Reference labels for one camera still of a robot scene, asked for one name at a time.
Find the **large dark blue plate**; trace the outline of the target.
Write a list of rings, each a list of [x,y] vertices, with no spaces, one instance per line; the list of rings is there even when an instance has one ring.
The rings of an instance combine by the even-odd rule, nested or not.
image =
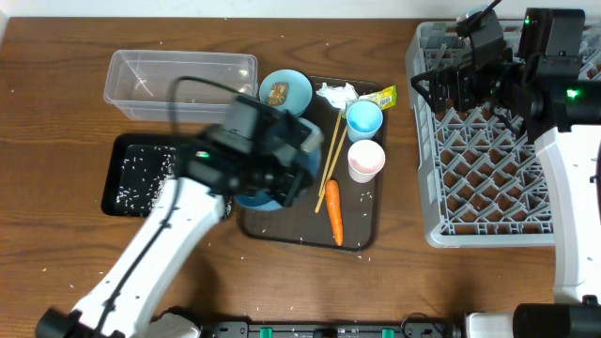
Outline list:
[[[254,186],[236,201],[258,211],[291,207],[316,180],[323,139],[321,129],[302,117],[264,124],[252,139]]]

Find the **brown food scrap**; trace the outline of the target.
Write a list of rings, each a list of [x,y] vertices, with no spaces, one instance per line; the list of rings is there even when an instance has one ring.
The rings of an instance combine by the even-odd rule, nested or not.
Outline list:
[[[289,83],[287,82],[278,82],[274,83],[270,92],[267,96],[267,103],[270,106],[280,106],[285,103],[287,100],[287,94],[289,91]]]

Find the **small light blue bowl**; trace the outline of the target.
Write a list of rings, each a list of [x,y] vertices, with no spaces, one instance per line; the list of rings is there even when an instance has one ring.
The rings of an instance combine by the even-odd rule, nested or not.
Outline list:
[[[280,69],[269,74],[259,87],[259,98],[268,102],[271,88],[276,83],[287,83],[288,89],[283,104],[276,105],[280,111],[288,111],[294,116],[301,116],[313,98],[313,86],[308,77],[293,69]]]

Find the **light blue cup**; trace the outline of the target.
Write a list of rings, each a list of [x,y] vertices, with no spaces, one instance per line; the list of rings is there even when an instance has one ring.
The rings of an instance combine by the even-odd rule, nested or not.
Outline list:
[[[369,100],[358,100],[347,108],[347,135],[352,143],[371,140],[383,124],[383,113]]]

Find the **pink cup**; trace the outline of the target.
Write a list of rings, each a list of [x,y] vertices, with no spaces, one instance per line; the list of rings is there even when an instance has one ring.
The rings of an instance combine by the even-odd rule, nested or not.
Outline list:
[[[372,140],[354,143],[347,153],[348,173],[358,183],[366,183],[384,167],[386,155],[382,146]]]

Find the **white rice pile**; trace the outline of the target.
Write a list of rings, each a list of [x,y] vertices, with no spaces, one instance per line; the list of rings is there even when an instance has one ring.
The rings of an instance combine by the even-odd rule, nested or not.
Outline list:
[[[131,145],[118,166],[115,212],[146,217],[158,202],[165,182],[174,176],[177,161],[172,146]]]

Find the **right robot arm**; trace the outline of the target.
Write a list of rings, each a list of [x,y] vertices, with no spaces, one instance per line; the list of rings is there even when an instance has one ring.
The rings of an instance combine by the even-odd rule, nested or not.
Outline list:
[[[474,313],[466,337],[596,337],[600,333],[600,86],[579,79],[585,13],[528,8],[511,56],[493,8],[460,17],[470,45],[459,64],[415,75],[427,106],[460,111],[490,100],[519,115],[549,191],[556,277],[551,304],[521,304],[509,315]]]

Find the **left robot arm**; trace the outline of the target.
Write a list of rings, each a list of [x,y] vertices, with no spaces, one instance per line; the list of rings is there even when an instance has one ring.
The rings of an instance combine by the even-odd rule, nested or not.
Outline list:
[[[323,134],[277,110],[231,111],[178,147],[175,175],[116,264],[69,314],[50,308],[37,337],[142,335],[183,263],[225,213],[225,199],[272,211],[312,185]]]

